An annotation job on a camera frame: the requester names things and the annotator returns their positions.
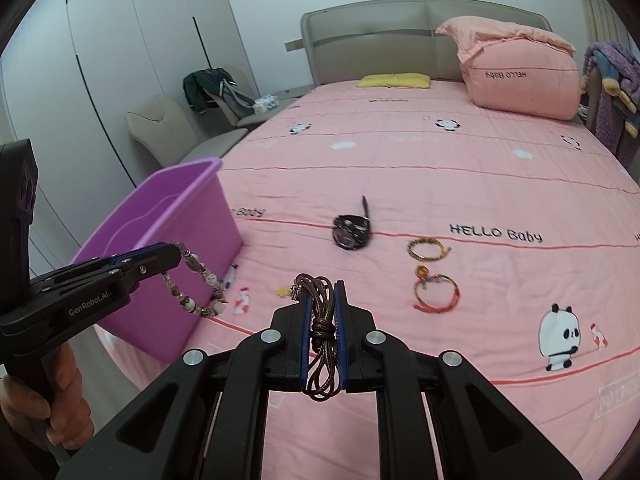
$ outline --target human hand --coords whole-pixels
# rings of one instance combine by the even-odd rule
[[[14,430],[39,447],[44,443],[31,427],[30,418],[50,419],[47,437],[65,449],[79,449],[94,436],[91,408],[82,397],[82,375],[69,343],[60,346],[55,369],[58,391],[49,403],[20,381],[5,376],[0,380],[0,409]]]

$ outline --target small white item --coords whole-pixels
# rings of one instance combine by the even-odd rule
[[[225,277],[222,278],[222,285],[224,285],[225,288],[229,288],[231,285],[233,285],[234,281],[236,280],[236,274],[238,273],[238,265],[231,265],[229,266]]]
[[[276,96],[267,94],[264,97],[257,98],[254,101],[254,112],[256,115],[265,114],[269,110],[273,110],[279,104],[280,101]]]
[[[349,142],[348,140],[343,140],[341,142],[336,142],[335,144],[332,144],[331,147],[334,150],[346,150],[348,148],[353,148],[356,145],[355,142]]]
[[[513,155],[519,158],[533,158],[533,153],[525,152],[524,150],[513,150]]]
[[[309,128],[311,128],[311,124],[294,124],[291,129],[289,130],[289,133],[291,135],[297,135],[300,132],[304,132],[305,130],[308,130]]]

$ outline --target yellow pillow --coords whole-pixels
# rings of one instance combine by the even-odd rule
[[[431,78],[424,74],[377,74],[364,76],[358,81],[358,88],[375,86],[404,86],[407,88],[429,88]]]

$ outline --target metal screw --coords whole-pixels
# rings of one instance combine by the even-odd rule
[[[444,352],[442,361],[447,366],[460,366],[462,364],[462,355],[458,352]]]
[[[199,365],[204,360],[204,354],[200,350],[189,350],[182,360],[189,366]]]
[[[386,341],[386,335],[378,330],[373,330],[367,334],[367,341],[372,345],[380,345]]]
[[[265,330],[260,334],[260,339],[262,339],[265,343],[275,343],[280,340],[280,332],[270,328]]]

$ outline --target bed headboard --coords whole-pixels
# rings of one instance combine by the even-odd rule
[[[316,10],[301,24],[314,82],[404,72],[462,81],[455,42],[435,29],[468,15],[551,30],[544,16],[477,0],[372,0]]]

